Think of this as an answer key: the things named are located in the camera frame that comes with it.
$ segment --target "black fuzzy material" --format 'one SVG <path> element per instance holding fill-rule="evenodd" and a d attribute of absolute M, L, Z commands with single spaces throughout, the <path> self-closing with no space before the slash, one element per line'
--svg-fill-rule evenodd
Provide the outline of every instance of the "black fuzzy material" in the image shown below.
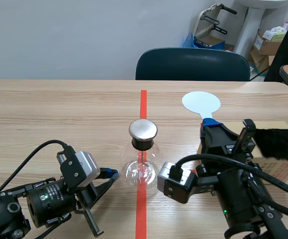
<path fill-rule="evenodd" d="M 288 129 L 257 129 L 254 140 L 265 158 L 288 160 Z"/>

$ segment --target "dark green chair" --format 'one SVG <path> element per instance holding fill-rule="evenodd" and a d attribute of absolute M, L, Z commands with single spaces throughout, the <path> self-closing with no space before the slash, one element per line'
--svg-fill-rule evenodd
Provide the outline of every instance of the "dark green chair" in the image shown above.
<path fill-rule="evenodd" d="M 248 61 L 236 53 L 201 48 L 159 48 L 144 53 L 136 80 L 249 81 Z"/>

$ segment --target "black cable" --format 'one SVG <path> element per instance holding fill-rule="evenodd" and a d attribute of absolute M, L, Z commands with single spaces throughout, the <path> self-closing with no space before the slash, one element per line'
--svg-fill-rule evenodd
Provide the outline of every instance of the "black cable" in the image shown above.
<path fill-rule="evenodd" d="M 264 180 L 266 180 L 267 182 L 275 185 L 276 187 L 288 192 L 288 184 L 278 180 L 277 178 L 274 178 L 273 176 L 257 169 L 254 168 L 252 166 L 249 166 L 245 163 L 241 163 L 238 162 L 236 160 L 233 160 L 231 158 L 227 158 L 227 157 L 223 157 L 223 156 L 219 156 L 219 155 L 213 155 L 213 154 L 194 154 L 194 155 L 190 155 L 187 157 L 182 158 L 181 160 L 179 160 L 176 163 L 176 167 L 180 168 L 184 163 L 190 162 L 190 161 L 195 161 L 195 160 L 209 160 L 209 161 L 213 161 L 213 162 L 217 162 L 217 163 L 223 163 L 223 164 L 227 164 L 236 168 L 240 168 L 243 169 L 247 172 L 250 172 Z"/>
<path fill-rule="evenodd" d="M 225 239 L 229 239 L 233 235 L 243 232 L 254 232 L 257 235 L 260 235 L 260 228 L 257 225 L 251 223 L 237 224 L 225 231 L 224 237 Z"/>
<path fill-rule="evenodd" d="M 8 185 L 8 183 L 19 173 L 19 171 L 27 164 L 27 162 L 42 148 L 49 144 L 57 143 L 60 144 L 63 148 L 67 147 L 68 145 L 59 140 L 50 140 L 43 144 L 41 144 L 38 148 L 36 148 L 24 161 L 23 163 L 11 174 L 11 176 L 0 186 L 0 192 Z"/>
<path fill-rule="evenodd" d="M 68 215 L 68 217 L 66 219 L 63 219 L 63 221 L 53 225 L 52 227 L 50 227 L 48 230 L 46 230 L 44 233 L 42 233 L 40 236 L 38 236 L 35 239 L 43 239 L 45 238 L 47 235 L 49 235 L 51 232 L 53 232 L 55 229 L 57 229 L 61 224 L 67 222 L 68 220 L 70 220 L 72 217 L 71 214 Z"/>
<path fill-rule="evenodd" d="M 269 206 L 273 207 L 277 211 L 285 214 L 288 216 L 288 208 L 284 207 L 283 205 L 280 205 L 272 200 L 270 200 L 268 197 L 266 197 L 260 189 L 257 187 L 257 185 L 254 183 L 252 179 L 248 181 L 249 187 L 253 190 L 253 192 L 259 197 L 264 203 L 267 203 Z"/>

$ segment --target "white round sign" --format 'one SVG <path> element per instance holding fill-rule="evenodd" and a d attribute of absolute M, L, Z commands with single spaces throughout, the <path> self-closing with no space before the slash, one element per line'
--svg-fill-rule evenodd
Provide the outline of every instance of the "white round sign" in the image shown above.
<path fill-rule="evenodd" d="M 213 118 L 212 113 L 220 108 L 220 100 L 213 94 L 195 91 L 186 94 L 182 99 L 183 105 L 194 113 L 205 118 Z"/>

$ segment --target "round-bottom glass flask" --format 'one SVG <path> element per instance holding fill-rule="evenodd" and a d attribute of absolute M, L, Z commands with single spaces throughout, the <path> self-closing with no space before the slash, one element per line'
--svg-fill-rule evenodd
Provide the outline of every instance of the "round-bottom glass flask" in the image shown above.
<path fill-rule="evenodd" d="M 146 185 L 157 189 L 157 176 L 164 164 L 164 156 L 154 143 L 157 126 L 150 120 L 139 119 L 131 123 L 129 133 L 132 141 L 121 158 L 121 179 L 130 187 Z"/>

